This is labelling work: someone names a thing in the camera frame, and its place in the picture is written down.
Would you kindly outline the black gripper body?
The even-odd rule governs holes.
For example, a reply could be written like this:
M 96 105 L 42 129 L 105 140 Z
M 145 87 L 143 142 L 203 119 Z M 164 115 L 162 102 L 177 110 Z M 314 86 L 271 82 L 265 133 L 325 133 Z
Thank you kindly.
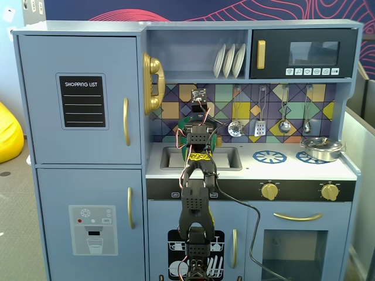
M 212 122 L 209 121 L 210 107 L 207 107 L 206 104 L 196 102 L 192 105 L 192 117 L 190 122 L 193 125 L 212 125 Z

